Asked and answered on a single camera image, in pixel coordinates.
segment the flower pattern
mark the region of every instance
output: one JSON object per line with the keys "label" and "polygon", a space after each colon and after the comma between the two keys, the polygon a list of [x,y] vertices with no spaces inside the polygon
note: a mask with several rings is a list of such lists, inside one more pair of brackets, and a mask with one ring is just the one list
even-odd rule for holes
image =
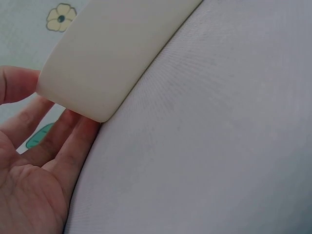
{"label": "flower pattern", "polygon": [[65,32],[76,15],[75,8],[69,4],[60,3],[57,8],[50,11],[47,18],[47,29],[55,32]]}

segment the palm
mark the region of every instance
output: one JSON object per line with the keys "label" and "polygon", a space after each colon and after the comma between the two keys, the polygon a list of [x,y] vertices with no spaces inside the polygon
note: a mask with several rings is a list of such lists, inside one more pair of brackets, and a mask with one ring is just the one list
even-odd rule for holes
{"label": "palm", "polygon": [[[0,67],[0,105],[31,95],[38,71]],[[71,195],[99,124],[65,110],[45,138],[23,154],[16,149],[54,104],[36,97],[0,125],[0,233],[61,233]]]}
{"label": "palm", "polygon": [[11,232],[61,233],[68,199],[53,174],[23,160],[9,170],[2,169],[0,181],[3,184],[1,194],[5,196],[0,203],[6,201],[1,207],[12,214],[2,220],[19,224]]}

